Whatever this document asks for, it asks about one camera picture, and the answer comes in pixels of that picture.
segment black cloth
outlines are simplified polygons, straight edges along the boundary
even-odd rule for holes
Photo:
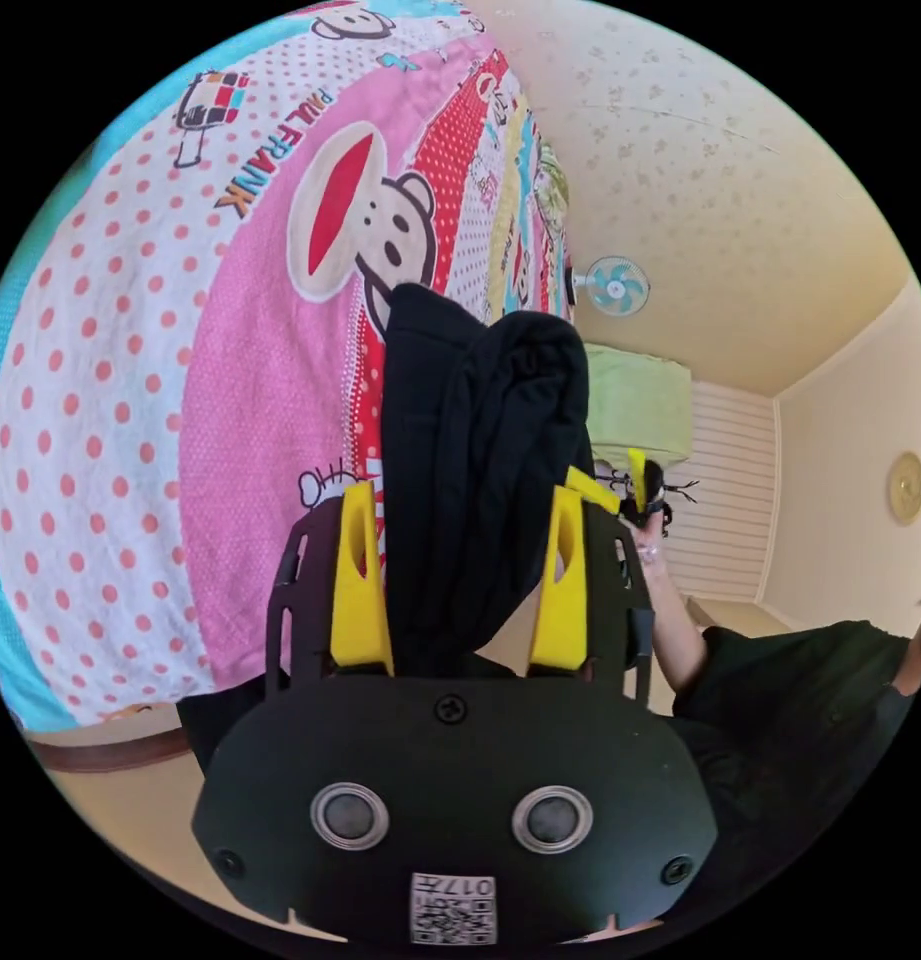
[[[664,920],[718,914],[823,832],[882,759],[910,698],[909,640],[866,622],[748,638],[704,633],[708,660],[669,723],[700,771],[719,837]]]
[[[559,317],[484,326],[415,284],[390,298],[381,412],[397,673],[468,674],[536,587],[553,490],[593,474],[586,353]]]

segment yellow bracket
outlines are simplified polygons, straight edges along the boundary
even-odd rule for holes
[[[575,490],[584,500],[603,507],[611,516],[615,517],[620,513],[620,498],[576,467],[567,470],[567,482],[564,486],[568,490]]]
[[[578,491],[566,487],[554,489],[530,666],[579,670],[587,659],[587,570],[582,506],[583,497]],[[564,566],[559,580],[558,555]]]
[[[373,484],[369,482],[348,487],[343,494],[330,655],[339,667],[382,663],[387,676],[393,676],[393,651],[377,551],[376,505]]]
[[[642,450],[630,447],[627,450],[630,458],[630,479],[633,480],[633,496],[637,501],[637,511],[643,513],[647,509],[647,455]]]

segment text paul frank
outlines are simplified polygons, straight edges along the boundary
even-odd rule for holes
[[[333,97],[322,88],[307,97],[284,118],[283,123],[277,124],[277,133],[270,134],[267,143],[240,168],[240,173],[227,184],[214,207],[230,207],[243,220],[250,212],[251,204],[270,182],[270,177],[277,172],[278,165],[303,139],[304,133],[297,129],[298,124],[312,127],[333,102]]]

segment round gold clock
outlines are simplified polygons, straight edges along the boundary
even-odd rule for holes
[[[887,490],[896,521],[913,523],[921,511],[921,461],[915,453],[897,457],[890,468]]]

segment printed label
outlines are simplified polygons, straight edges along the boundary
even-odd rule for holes
[[[493,877],[415,873],[410,888],[410,938],[430,946],[484,946],[497,942]]]

